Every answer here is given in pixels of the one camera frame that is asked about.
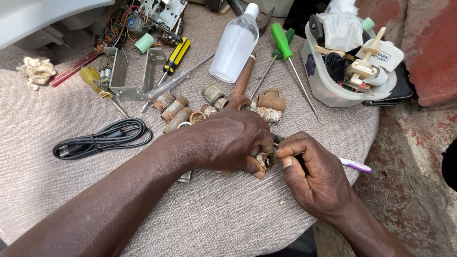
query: toothbrush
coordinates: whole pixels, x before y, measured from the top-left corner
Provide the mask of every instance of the toothbrush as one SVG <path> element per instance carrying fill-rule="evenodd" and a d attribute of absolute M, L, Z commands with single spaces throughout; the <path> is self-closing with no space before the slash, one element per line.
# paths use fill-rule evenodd
<path fill-rule="evenodd" d="M 351 161 L 351 160 L 348 160 L 348 159 L 343 159 L 343 158 L 339 158 L 338 159 L 341 161 L 342 164 L 348 166 L 348 167 L 351 167 L 351 168 L 354 168 L 358 171 L 363 171 L 363 172 L 366 172 L 366 173 L 371 173 L 372 170 L 370 167 L 364 165 L 364 164 L 361 164 L 360 162 L 356 162 L 356 161 Z"/>

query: hand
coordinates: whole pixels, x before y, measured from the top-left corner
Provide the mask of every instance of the hand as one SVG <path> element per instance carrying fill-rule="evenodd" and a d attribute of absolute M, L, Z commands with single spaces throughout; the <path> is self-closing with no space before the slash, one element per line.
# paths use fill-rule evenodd
<path fill-rule="evenodd" d="M 274 135 L 259 114 L 240 110 L 251 103 L 249 98 L 237 96 L 218 114 L 174 131 L 185 138 L 197 136 L 191 141 L 193 168 L 265 176 L 265 169 L 253 156 L 259 150 L 273 153 Z"/>
<path fill-rule="evenodd" d="M 299 161 L 292 157 L 303 151 L 307 176 Z M 358 200 L 340 160 L 307 133 L 299 132 L 281 141 L 276 157 L 282 158 L 284 180 L 295 200 L 317 219 L 333 225 Z"/>

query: tester screwdriver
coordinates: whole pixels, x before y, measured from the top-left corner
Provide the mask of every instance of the tester screwdriver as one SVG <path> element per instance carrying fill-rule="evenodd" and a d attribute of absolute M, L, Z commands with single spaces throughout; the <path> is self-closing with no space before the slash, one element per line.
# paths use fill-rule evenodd
<path fill-rule="evenodd" d="M 290 28 L 287 32 L 286 32 L 286 38 L 287 38 L 287 43 L 289 44 L 291 41 L 292 41 L 292 38 L 293 36 L 295 36 L 295 30 Z M 257 90 L 259 89 L 260 85 L 262 84 L 263 80 L 265 79 L 266 77 L 266 74 L 268 73 L 268 71 L 271 69 L 271 67 L 273 66 L 273 63 L 277 60 L 277 59 L 281 59 L 282 58 L 282 52 L 279 48 L 276 48 L 276 50 L 274 50 L 271 55 L 273 56 L 273 59 L 271 60 L 270 62 L 270 65 L 268 65 L 268 68 L 266 68 L 265 70 L 265 73 L 262 75 L 262 77 L 260 78 L 260 81 L 259 83 L 257 84 L 257 86 L 255 86 L 255 89 L 254 89 L 254 92 L 252 92 L 252 95 L 251 95 L 251 99 L 254 97 L 255 93 L 257 92 Z"/>
<path fill-rule="evenodd" d="M 157 83 L 157 86 L 159 86 L 164 80 L 167 75 L 171 75 L 175 72 L 175 69 L 178 67 L 178 64 L 180 63 L 182 57 L 184 54 L 187 52 L 187 49 L 189 48 L 191 44 L 191 41 L 183 37 L 182 42 L 180 42 L 176 48 L 173 50 L 173 53 L 171 53 L 170 58 L 168 58 L 167 63 L 163 67 L 163 72 L 164 75 L 162 78 L 160 78 L 159 82 Z M 147 101 L 145 105 L 143 105 L 143 108 L 141 109 L 141 113 L 144 113 L 149 105 L 151 105 L 152 102 Z"/>
<path fill-rule="evenodd" d="M 189 74 L 191 71 L 193 71 L 196 67 L 198 67 L 202 63 L 211 59 L 215 54 L 216 53 L 211 54 L 210 56 L 206 57 L 203 61 L 199 62 L 197 65 L 195 65 L 194 67 L 192 67 L 188 70 L 184 69 L 184 70 L 178 72 L 176 75 L 172 76 L 171 79 L 161 83 L 159 86 L 157 86 L 157 87 L 153 88 L 151 91 L 147 92 L 146 98 L 150 102 L 154 102 L 155 100 L 157 100 L 157 98 L 159 96 L 163 95 L 165 92 L 170 91 L 173 87 L 175 87 L 179 83 L 181 83 L 181 81 L 183 81 L 184 79 L 190 78 Z"/>
<path fill-rule="evenodd" d="M 290 51 L 289 43 L 287 42 L 286 35 L 284 34 L 284 31 L 282 30 L 281 25 L 279 23 L 273 23 L 270 27 L 270 31 L 271 31 L 273 38 L 275 39 L 276 45 L 282 52 L 284 60 L 289 60 L 289 63 L 292 66 L 293 72 L 295 73 L 295 76 L 297 77 L 298 82 L 300 83 L 300 86 L 302 87 L 303 93 L 305 94 L 306 101 L 308 102 L 309 106 L 311 107 L 314 114 L 316 115 L 317 121 L 319 121 L 320 124 L 323 124 L 322 119 L 319 117 L 319 114 L 317 113 L 316 108 L 314 107 L 313 103 L 309 99 L 308 94 L 305 90 L 305 86 L 303 86 L 302 80 L 298 76 L 298 72 L 295 69 L 295 66 L 293 65 L 293 62 L 291 59 L 293 54 Z"/>

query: green screwdriver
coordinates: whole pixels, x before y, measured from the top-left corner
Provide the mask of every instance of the green screwdriver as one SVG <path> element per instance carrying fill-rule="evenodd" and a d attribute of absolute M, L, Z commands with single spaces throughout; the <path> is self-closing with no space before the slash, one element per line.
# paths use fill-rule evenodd
<path fill-rule="evenodd" d="M 293 66 L 293 62 L 291 59 L 293 54 L 290 51 L 289 43 L 287 42 L 286 35 L 284 34 L 284 31 L 282 30 L 281 25 L 279 23 L 273 23 L 270 27 L 270 31 L 271 31 L 271 34 L 273 35 L 273 38 L 275 39 L 276 45 L 282 52 L 284 60 L 289 60 L 290 65 L 292 66 L 293 72 L 295 73 L 295 76 L 297 77 L 298 82 L 300 82 L 300 86 L 302 86 L 302 90 L 303 90 L 303 93 L 305 94 L 306 101 L 308 102 L 309 106 L 311 107 L 314 114 L 316 115 L 317 121 L 319 121 L 320 124 L 323 124 L 322 119 L 319 117 L 316 108 L 314 108 L 313 103 L 311 102 L 311 100 L 308 97 L 308 94 L 305 90 L 305 86 L 303 86 L 302 80 L 298 76 L 295 66 Z"/>
<path fill-rule="evenodd" d="M 292 38 L 293 36 L 295 36 L 295 30 L 290 28 L 287 32 L 286 32 L 286 38 L 287 38 L 287 43 L 290 43 L 292 41 Z M 254 92 L 252 92 L 252 95 L 251 95 L 251 99 L 254 97 L 255 93 L 257 92 L 257 90 L 259 89 L 260 85 L 262 84 L 263 80 L 265 79 L 266 77 L 266 74 L 268 73 L 268 71 L 271 69 L 271 67 L 273 66 L 273 63 L 277 60 L 277 59 L 281 59 L 282 58 L 282 52 L 279 48 L 276 48 L 276 50 L 274 50 L 271 55 L 273 56 L 273 59 L 271 60 L 270 62 L 270 65 L 268 65 L 268 68 L 266 68 L 266 71 L 265 73 L 262 75 L 262 77 L 260 78 L 260 81 L 259 83 L 257 84 L 257 86 L 255 86 L 255 89 L 254 89 Z"/>

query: black cable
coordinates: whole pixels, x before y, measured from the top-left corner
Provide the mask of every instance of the black cable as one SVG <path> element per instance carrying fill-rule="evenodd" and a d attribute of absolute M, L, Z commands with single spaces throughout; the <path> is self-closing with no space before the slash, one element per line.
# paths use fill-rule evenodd
<path fill-rule="evenodd" d="M 137 140 L 145 132 L 149 137 L 142 143 L 122 145 Z M 53 148 L 53 155 L 61 160 L 77 160 L 98 152 L 139 147 L 152 140 L 152 131 L 138 118 L 125 118 L 107 126 L 96 134 L 64 140 Z"/>

